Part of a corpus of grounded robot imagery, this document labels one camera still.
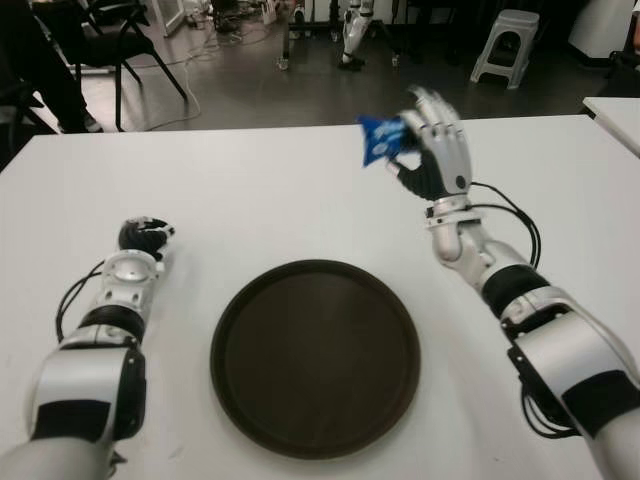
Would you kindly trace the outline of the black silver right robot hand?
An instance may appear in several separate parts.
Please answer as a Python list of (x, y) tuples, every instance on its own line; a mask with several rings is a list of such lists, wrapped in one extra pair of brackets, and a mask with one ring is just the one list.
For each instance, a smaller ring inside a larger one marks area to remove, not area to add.
[(415, 107), (404, 110), (412, 148), (420, 153), (420, 165), (410, 169), (395, 157), (387, 165), (400, 183), (427, 200), (465, 195), (472, 180), (471, 157), (463, 124), (455, 109), (435, 91), (412, 86)]

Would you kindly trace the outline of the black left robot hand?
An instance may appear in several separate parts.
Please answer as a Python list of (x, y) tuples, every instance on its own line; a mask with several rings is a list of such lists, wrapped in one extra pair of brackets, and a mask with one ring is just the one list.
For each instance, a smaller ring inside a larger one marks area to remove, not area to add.
[(163, 259), (161, 250), (175, 234), (175, 228), (153, 217), (137, 217), (126, 220), (118, 234), (121, 250), (139, 250), (151, 255), (156, 261)]

